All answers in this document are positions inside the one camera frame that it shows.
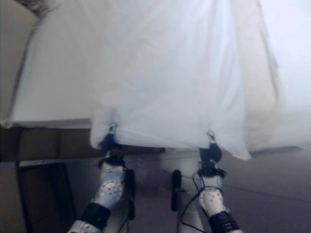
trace black band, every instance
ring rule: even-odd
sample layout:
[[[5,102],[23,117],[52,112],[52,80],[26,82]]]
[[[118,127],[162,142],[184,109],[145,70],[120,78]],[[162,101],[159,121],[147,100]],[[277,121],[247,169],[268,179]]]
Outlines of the black band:
[[[226,211],[212,215],[208,221],[213,233],[227,233],[240,229],[231,214]]]
[[[108,208],[91,202],[82,213],[80,220],[102,230],[109,219],[110,212]]]

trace white cloth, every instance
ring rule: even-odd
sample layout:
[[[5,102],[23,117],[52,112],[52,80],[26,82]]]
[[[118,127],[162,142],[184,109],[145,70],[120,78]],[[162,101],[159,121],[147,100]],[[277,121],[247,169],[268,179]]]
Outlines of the white cloth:
[[[229,0],[107,0],[91,142],[221,147],[247,159],[243,80]]]
[[[265,147],[311,149],[311,1],[260,2],[285,98],[278,127]]]

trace floor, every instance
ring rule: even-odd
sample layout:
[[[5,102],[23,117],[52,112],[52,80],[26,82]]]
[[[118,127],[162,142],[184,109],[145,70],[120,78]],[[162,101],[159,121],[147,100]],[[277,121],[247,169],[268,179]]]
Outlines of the floor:
[[[98,188],[98,161],[67,162],[78,214]],[[190,177],[197,170],[198,152],[130,155],[125,161],[135,170],[137,182],[136,218],[129,223],[130,233],[175,233],[177,215],[170,210],[171,172],[181,170],[184,188],[194,193]],[[219,166],[228,172],[225,204],[244,233],[311,233],[310,151],[274,151],[257,154],[250,161],[224,155]]]

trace wire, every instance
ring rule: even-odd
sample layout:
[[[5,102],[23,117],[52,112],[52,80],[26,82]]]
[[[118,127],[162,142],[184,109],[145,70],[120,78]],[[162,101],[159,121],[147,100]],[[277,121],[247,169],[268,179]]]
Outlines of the wire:
[[[199,187],[198,187],[198,185],[196,184],[195,179],[194,179],[194,176],[195,176],[196,174],[198,174],[198,173],[197,173],[197,172],[193,173],[193,175],[192,175],[192,181],[193,181],[193,183],[194,183],[194,185],[195,185],[195,187],[196,187],[196,190],[197,190],[198,192],[201,193],[201,191],[199,190]],[[202,210],[204,216],[208,219],[207,213],[205,212],[205,210],[204,210],[204,208],[203,208],[202,206],[201,206],[201,210]]]
[[[202,191],[202,189],[199,190],[199,192],[197,192],[197,194],[194,195],[194,196],[190,199],[190,201],[187,203],[187,205],[185,206],[185,208],[184,208],[184,210],[183,210],[183,213],[181,214],[180,222],[181,222],[183,225],[186,225],[186,226],[188,226],[188,227],[194,228],[194,229],[196,229],[196,230],[199,231],[199,232],[207,233],[207,232],[205,232],[205,231],[203,231],[203,230],[201,230],[201,229],[199,229],[199,228],[197,228],[197,227],[195,227],[195,226],[192,226],[192,225],[190,225],[190,224],[188,224],[188,223],[185,223],[185,222],[183,221],[183,217],[184,217],[184,215],[185,215],[186,210],[188,209],[189,205],[200,195],[201,191]]]
[[[128,220],[128,215],[127,215],[125,221],[124,221],[124,222],[122,223],[122,225],[120,226],[120,228],[119,228],[119,230],[117,231],[117,233],[120,233],[120,231],[122,230],[122,228],[123,228],[124,225],[126,224],[127,220]]]
[[[195,182],[195,180],[194,180],[194,176],[196,175],[196,174],[198,174],[197,172],[195,172],[195,173],[193,173],[193,175],[192,175],[192,181],[193,181],[193,183],[194,183],[194,185],[195,185],[195,187],[196,187],[196,190],[198,191],[198,192],[200,192],[200,190],[199,190],[199,187],[198,187],[198,185],[196,184],[196,182]]]

